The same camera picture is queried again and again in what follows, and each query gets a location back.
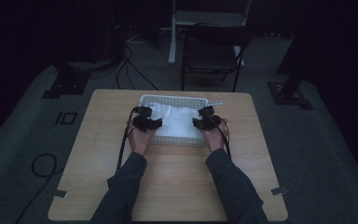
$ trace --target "wooden table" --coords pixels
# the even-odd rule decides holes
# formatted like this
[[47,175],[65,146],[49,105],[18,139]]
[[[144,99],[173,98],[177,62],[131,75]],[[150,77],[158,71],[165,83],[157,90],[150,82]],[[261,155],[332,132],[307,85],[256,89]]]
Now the wooden table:
[[[121,138],[131,109],[143,94],[203,97],[223,102],[215,114],[228,119],[233,162],[252,180],[264,201],[268,220],[287,219],[269,151],[247,93],[195,91],[97,90],[89,102],[58,190],[48,212],[51,220],[89,220],[107,192],[106,179],[115,173]],[[130,155],[127,142],[123,162]],[[227,220],[205,165],[206,147],[151,145],[147,168],[133,208],[134,221]]]

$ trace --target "dark wall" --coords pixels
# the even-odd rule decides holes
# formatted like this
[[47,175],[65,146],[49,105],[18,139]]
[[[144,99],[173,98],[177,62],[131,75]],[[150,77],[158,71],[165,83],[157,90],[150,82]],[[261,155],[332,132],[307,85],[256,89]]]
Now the dark wall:
[[0,126],[52,61],[109,56],[106,0],[0,1]]
[[358,162],[358,1],[314,1],[278,73],[317,86]]

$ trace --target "dark sleeve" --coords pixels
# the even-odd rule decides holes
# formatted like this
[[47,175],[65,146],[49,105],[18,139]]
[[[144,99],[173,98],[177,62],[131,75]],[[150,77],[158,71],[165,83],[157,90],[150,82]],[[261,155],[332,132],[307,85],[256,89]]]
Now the dark sleeve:
[[269,223],[249,177],[220,148],[206,160],[228,223]]
[[131,223],[132,208],[145,168],[145,157],[132,152],[117,174],[107,180],[109,190],[89,223]]

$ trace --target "black tripod base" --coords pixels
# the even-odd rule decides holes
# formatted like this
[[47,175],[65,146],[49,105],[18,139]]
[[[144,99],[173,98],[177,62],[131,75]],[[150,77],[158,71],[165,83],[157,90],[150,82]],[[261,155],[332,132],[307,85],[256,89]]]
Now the black tripod base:
[[50,90],[45,91],[42,99],[59,99],[61,95],[81,95],[89,81],[90,73],[74,72],[71,80],[57,76]]
[[281,90],[283,83],[281,82],[267,82],[269,91],[276,105],[299,105],[302,109],[313,110],[310,101],[306,100],[300,89],[296,90],[293,96],[282,96]]

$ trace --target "dark background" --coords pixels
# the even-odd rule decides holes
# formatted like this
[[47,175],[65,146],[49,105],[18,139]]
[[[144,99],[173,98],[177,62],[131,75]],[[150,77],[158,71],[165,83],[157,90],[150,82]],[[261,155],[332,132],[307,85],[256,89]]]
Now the dark background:
[[[179,9],[206,4],[180,2]],[[164,0],[0,2],[0,126],[53,59],[117,57],[115,25],[158,39],[158,28],[171,24],[171,9]],[[254,0],[248,25],[259,36],[294,36],[278,73],[318,88],[358,162],[358,1]]]

